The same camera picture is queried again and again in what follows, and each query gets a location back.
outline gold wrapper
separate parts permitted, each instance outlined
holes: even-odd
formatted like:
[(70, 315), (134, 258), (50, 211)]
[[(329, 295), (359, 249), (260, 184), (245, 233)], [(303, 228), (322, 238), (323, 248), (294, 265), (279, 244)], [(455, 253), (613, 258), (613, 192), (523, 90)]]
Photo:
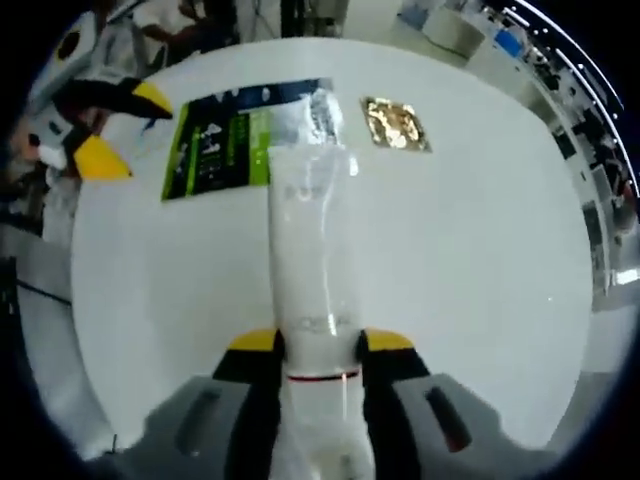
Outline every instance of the gold wrapper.
[(420, 120), (410, 105), (374, 97), (365, 97), (361, 103), (373, 143), (400, 150), (431, 152)]

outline white tube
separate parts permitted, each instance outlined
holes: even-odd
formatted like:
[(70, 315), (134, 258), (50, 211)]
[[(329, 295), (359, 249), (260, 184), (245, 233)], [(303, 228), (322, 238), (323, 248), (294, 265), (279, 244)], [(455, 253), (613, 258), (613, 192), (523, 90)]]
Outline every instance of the white tube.
[(358, 370), (347, 238), (350, 156), (335, 145), (270, 150), (274, 306), (289, 376)]

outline red line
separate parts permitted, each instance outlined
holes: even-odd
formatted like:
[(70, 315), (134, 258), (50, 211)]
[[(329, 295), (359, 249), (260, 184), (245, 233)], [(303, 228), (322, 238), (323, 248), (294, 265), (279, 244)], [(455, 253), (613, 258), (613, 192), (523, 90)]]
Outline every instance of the red line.
[(293, 377), (288, 375), (287, 378), (292, 382), (336, 382), (342, 379), (357, 377), (359, 371), (339, 373), (338, 375), (327, 375), (325, 377)]

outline white table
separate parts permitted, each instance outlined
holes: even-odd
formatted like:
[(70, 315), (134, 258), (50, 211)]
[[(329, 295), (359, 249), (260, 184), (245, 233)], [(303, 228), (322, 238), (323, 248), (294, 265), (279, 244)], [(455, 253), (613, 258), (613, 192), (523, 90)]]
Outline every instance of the white table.
[[(589, 241), (545, 126), (464, 72), (394, 48), (290, 39), (190, 59), (153, 81), (176, 108), (243, 85), (331, 77), (358, 155), (351, 240), (366, 325), (411, 338), (428, 367), (495, 408), (521, 445), (545, 445), (587, 341)], [(359, 99), (413, 105), (433, 153), (373, 145)], [(267, 189), (160, 203), (174, 122), (104, 132), (134, 178), (86, 184), (73, 303), (88, 375), (126, 444), (238, 334), (272, 324)]]

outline round table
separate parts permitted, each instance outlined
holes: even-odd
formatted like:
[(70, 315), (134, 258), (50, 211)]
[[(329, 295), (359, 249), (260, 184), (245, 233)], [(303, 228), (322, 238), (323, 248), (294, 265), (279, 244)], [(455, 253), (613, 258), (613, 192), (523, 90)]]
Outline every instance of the round table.
[[(364, 326), (409, 337), (528, 448), (563, 416), (587, 341), (589, 240), (562, 156), (531, 112), (463, 71), (394, 48), (288, 39), (227, 48), (152, 78), (176, 111), (242, 86), (330, 77), (351, 179)], [(364, 96), (415, 108), (433, 148), (374, 146)], [(267, 188), (160, 202), (176, 121), (117, 115), (103, 136), (134, 178), (86, 183), (73, 308), (88, 376), (122, 444), (231, 340), (273, 325)]]

